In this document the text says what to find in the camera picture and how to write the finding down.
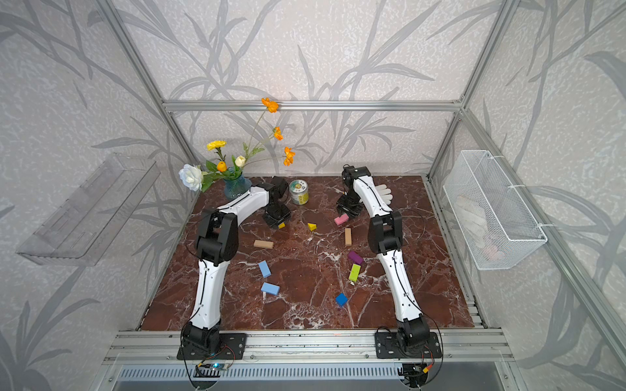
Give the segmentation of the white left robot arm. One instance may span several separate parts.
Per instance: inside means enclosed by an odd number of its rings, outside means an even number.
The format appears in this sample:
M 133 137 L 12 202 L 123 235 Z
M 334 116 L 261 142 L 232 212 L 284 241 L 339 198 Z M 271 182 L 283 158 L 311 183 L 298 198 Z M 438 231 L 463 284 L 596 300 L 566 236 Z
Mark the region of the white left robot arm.
M 239 226 L 256 213 L 271 228 L 278 228 L 290 218 L 282 201 L 288 189 L 285 179 L 252 186 L 226 205 L 205 213 L 198 228 L 196 251 L 199 258 L 199 282 L 192 316 L 182 330 L 185 345 L 192 345 L 214 355 L 219 350 L 220 300 L 227 268 L 239 249 Z

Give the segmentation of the purple block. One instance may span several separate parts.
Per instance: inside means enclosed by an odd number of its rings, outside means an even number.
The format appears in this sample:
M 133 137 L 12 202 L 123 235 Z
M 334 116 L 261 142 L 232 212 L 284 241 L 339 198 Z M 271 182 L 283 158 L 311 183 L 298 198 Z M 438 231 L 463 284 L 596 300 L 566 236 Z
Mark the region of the purple block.
M 363 257 L 361 257 L 358 253 L 354 251 L 350 251 L 348 254 L 348 258 L 355 264 L 361 266 L 364 262 Z

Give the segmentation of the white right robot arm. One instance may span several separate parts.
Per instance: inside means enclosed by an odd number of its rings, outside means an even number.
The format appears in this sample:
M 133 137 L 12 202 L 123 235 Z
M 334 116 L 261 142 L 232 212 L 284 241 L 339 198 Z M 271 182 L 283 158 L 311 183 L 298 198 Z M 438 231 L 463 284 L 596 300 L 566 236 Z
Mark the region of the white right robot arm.
M 346 191 L 337 201 L 337 211 L 348 218 L 358 217 L 362 210 L 368 212 L 368 246 L 386 272 L 395 304 L 399 348 L 405 355 L 414 355 L 430 338 L 430 328 L 404 266 L 402 215 L 391 208 L 391 189 L 375 185 L 368 168 L 343 166 L 342 182 Z

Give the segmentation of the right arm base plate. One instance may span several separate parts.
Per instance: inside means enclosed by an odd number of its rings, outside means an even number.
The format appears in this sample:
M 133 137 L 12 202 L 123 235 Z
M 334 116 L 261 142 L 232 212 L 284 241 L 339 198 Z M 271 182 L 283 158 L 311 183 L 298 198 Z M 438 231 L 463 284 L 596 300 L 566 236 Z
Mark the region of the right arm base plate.
M 387 329 L 374 334 L 376 356 L 380 359 L 392 358 L 443 358 L 439 335 L 431 332 L 424 339 L 409 340 L 398 332 Z

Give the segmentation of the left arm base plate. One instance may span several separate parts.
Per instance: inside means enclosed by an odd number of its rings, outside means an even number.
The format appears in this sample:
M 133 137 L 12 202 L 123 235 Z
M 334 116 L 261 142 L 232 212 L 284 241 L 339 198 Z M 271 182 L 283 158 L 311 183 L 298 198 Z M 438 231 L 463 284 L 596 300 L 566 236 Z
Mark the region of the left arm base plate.
M 183 336 L 182 345 L 177 353 L 177 360 L 221 359 L 242 360 L 246 348 L 245 333 L 227 332 L 212 336 Z

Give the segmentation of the pink rectangular block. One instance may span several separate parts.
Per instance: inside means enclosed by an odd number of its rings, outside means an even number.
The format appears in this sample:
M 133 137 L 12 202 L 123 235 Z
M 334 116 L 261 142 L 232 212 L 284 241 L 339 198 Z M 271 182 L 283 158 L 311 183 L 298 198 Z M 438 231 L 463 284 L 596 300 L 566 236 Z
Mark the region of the pink rectangular block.
M 344 213 L 341 216 L 337 217 L 334 219 L 334 222 L 336 223 L 337 226 L 341 226 L 342 224 L 346 223 L 349 220 L 349 216 Z

